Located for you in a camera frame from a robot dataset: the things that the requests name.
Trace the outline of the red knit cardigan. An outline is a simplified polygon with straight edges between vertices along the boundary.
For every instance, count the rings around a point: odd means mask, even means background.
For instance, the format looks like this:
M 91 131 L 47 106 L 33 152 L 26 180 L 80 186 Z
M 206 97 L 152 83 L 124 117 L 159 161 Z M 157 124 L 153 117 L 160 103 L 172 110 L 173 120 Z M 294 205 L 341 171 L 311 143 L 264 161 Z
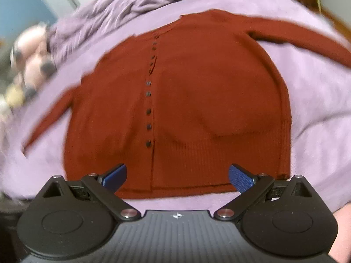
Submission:
M 350 65 L 344 46 L 293 23 L 222 10 L 185 15 L 104 55 L 62 95 L 24 149 L 70 110 L 67 179 L 123 163 L 121 198 L 231 192 L 233 163 L 288 179 L 288 89 L 262 40 Z

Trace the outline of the purple bed sheet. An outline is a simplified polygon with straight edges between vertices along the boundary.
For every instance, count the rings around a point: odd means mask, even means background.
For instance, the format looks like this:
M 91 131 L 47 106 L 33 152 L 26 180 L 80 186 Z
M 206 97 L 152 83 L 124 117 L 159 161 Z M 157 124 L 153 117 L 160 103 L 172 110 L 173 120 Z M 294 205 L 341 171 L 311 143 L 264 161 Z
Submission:
M 54 77 L 6 125 L 1 150 L 1 194 L 30 199 L 55 174 L 63 174 L 62 154 L 69 115 L 64 115 L 25 156 L 21 149 L 34 126 L 58 97 L 79 83 L 115 45 L 171 23 L 183 14 L 209 9 L 287 20 L 339 42 L 343 38 L 316 14 L 292 0 L 182 0 L 142 14 L 118 29 L 93 36 L 61 65 Z M 314 186 L 330 210 L 350 202 L 350 69 L 290 44 L 262 42 L 282 74 L 292 108 L 294 174 Z

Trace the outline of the pink plush pig toy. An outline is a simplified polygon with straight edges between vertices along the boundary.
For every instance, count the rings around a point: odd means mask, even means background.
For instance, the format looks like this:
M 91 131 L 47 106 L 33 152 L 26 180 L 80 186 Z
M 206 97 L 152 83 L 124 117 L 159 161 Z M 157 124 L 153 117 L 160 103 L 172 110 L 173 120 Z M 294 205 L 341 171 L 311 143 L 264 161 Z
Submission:
M 35 24 L 16 38 L 10 63 L 11 68 L 21 76 L 24 97 L 33 98 L 44 82 L 57 71 L 49 51 L 47 24 Z

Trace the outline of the beige plush toy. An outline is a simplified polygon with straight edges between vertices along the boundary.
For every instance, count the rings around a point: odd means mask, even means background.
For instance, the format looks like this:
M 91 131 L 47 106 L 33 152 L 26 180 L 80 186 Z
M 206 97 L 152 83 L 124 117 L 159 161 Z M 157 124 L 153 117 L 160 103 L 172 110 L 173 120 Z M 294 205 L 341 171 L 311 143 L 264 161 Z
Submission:
M 11 84 L 5 94 L 1 95 L 1 120 L 12 115 L 13 110 L 24 104 L 24 91 L 20 85 Z

